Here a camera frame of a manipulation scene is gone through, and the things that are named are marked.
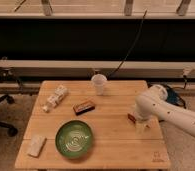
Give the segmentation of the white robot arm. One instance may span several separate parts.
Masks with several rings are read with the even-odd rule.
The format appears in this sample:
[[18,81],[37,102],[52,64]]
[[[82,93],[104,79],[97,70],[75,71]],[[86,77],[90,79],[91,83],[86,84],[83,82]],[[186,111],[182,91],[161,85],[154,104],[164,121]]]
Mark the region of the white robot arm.
[[133,116],[137,121],[146,121],[155,115],[195,137],[195,112],[168,103],[167,97],[162,85],[151,86],[135,98]]

